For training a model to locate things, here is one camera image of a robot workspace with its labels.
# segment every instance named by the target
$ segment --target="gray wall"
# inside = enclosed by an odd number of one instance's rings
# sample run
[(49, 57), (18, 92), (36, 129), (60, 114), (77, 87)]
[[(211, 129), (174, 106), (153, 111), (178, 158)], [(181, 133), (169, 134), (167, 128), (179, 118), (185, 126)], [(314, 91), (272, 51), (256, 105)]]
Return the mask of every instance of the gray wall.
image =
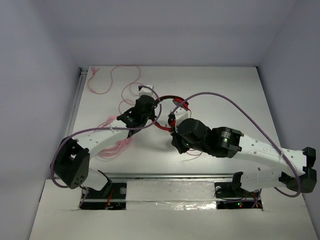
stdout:
[[(299, 0), (258, 67), (283, 147), (316, 148), (320, 173), (320, 0)], [(320, 184), (305, 196), (320, 236)]]
[(29, 238), (76, 91), (75, 61), (36, 7), (0, 7), (1, 240)]
[(45, 0), (79, 66), (258, 66), (296, 0)]

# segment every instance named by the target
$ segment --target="black and red ring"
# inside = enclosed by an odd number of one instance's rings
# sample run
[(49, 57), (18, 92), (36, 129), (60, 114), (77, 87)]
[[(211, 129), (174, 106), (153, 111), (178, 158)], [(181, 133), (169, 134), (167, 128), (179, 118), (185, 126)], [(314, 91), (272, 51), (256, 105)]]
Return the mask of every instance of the black and red ring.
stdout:
[[(160, 101), (158, 99), (156, 99), (156, 103), (159, 104), (160, 102), (162, 102), (163, 100), (167, 100), (167, 99), (172, 99), (172, 102), (178, 106), (180, 103), (182, 103), (184, 101), (184, 99), (182, 97), (179, 97), (179, 96), (174, 96), (174, 95), (166, 95), (166, 96), (161, 96), (160, 98)], [(189, 103), (188, 102), (185, 102), (183, 105), (182, 105), (182, 108), (185, 109), (186, 111), (189, 111)], [(157, 128), (159, 129), (162, 129), (162, 130), (165, 130), (165, 131), (168, 131), (168, 132), (171, 132), (172, 129), (171, 127), (166, 127), (166, 126), (161, 126), (157, 121), (155, 122), (154, 124)]]

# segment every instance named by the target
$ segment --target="table surface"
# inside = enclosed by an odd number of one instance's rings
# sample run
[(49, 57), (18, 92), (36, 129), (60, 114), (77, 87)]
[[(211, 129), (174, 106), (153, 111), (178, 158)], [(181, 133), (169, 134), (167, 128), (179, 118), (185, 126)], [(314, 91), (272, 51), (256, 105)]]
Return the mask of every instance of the table surface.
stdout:
[[(91, 86), (96, 92), (105, 92), (111, 83), (112, 66), (100, 67)], [(118, 105), (122, 89), (139, 75), (134, 66), (118, 67), (112, 72), (113, 84), (110, 91), (99, 95), (83, 88), (73, 132), (97, 127), (110, 116), (118, 116)], [(88, 71), (86, 82), (92, 76)], [(159, 96), (176, 95), (187, 98), (199, 92), (216, 92), (225, 95), (242, 107), (269, 136), (279, 143), (264, 91), (255, 67), (141, 67), (139, 83), (153, 85)], [(133, 85), (134, 92), (138, 85)], [(127, 88), (124, 97), (135, 99)], [(163, 101), (162, 125), (167, 123), (168, 114), (174, 108), (170, 100)], [(121, 111), (130, 106), (123, 103)], [(231, 127), (266, 141), (252, 123), (226, 100), (201, 95), (189, 101), (192, 117), (210, 128)], [(172, 137), (167, 131), (155, 126), (144, 129), (133, 136), (132, 143), (117, 157), (101, 159), (93, 157), (90, 168), (105, 173), (143, 174), (233, 174), (239, 171), (256, 171), (258, 164), (229, 158), (215, 158), (202, 154), (197, 159), (188, 154), (179, 154), (171, 146)]]
[[(103, 92), (110, 84), (113, 67), (100, 67), (92, 86)], [(85, 86), (82, 91), (73, 131), (99, 125), (119, 114), (121, 90), (136, 79), (135, 67), (119, 67), (113, 71), (113, 86), (104, 95), (93, 94)], [(92, 72), (88, 72), (87, 81)], [(268, 104), (254, 67), (142, 67), (140, 83), (154, 85), (160, 96), (212, 91), (234, 100), (279, 143)], [(134, 99), (128, 91), (126, 98)], [(173, 107), (163, 103), (164, 112)], [(230, 103), (214, 96), (199, 96), (189, 101), (192, 116), (214, 128), (228, 126), (264, 141), (255, 127)], [(128, 106), (121, 106), (124, 111)], [(179, 155), (170, 145), (167, 132), (152, 126), (133, 138), (132, 144), (110, 160), (93, 158), (90, 167), (106, 173), (142, 174), (227, 174), (255, 171), (258, 165), (232, 159), (217, 159), (203, 154)], [(144, 191), (144, 188), (131, 189)], [(40, 199), (30, 239), (119, 239), (119, 240), (316, 240), (315, 230), (302, 196), (287, 198), (272, 188), (262, 191), (264, 211), (241, 210), (80, 210), (81, 189), (57, 188), (47, 180)]]

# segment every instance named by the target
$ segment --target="white table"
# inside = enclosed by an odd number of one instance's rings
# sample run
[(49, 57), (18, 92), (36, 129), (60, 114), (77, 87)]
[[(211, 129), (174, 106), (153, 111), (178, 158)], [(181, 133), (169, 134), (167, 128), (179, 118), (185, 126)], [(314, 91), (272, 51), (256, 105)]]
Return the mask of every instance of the white table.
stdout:
[[(100, 67), (92, 81), (97, 92), (110, 84), (112, 67)], [(138, 76), (134, 67), (120, 67), (113, 73), (109, 93), (96, 95), (87, 86), (82, 93), (73, 132), (96, 127), (109, 116), (119, 115), (121, 90)], [(91, 77), (89, 70), (87, 80)], [(254, 67), (142, 67), (140, 83), (154, 85), (160, 95), (191, 94), (212, 91), (234, 100), (279, 143), (267, 101)], [(133, 98), (126, 91), (124, 96)], [(163, 103), (161, 123), (173, 108)], [(189, 102), (192, 117), (214, 128), (228, 126), (265, 141), (255, 127), (230, 103), (214, 96), (198, 96)], [(178, 154), (170, 144), (170, 135), (155, 126), (133, 137), (132, 144), (110, 160), (93, 158), (92, 169), (113, 176), (149, 175), (227, 175), (255, 171), (259, 165), (248, 161), (217, 159), (203, 154)], [(133, 240), (211, 240), (211, 239), (317, 239), (302, 196), (291, 199), (273, 189), (262, 191), (264, 211), (241, 210), (79, 210), (80, 189), (60, 189), (46, 182), (30, 239), (133, 239)]]

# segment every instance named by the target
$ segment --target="wall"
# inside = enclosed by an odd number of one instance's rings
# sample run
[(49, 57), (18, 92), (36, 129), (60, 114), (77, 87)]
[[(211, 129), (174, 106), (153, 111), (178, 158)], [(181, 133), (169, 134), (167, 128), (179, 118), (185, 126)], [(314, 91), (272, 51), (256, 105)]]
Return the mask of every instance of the wall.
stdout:
[(46, 0), (79, 66), (258, 66), (296, 0)]
[[(317, 149), (320, 173), (320, 1), (299, 0), (258, 67), (283, 147)], [(305, 196), (320, 236), (320, 184)]]
[(79, 74), (37, 7), (4, 0), (0, 8), (1, 240), (29, 238)]

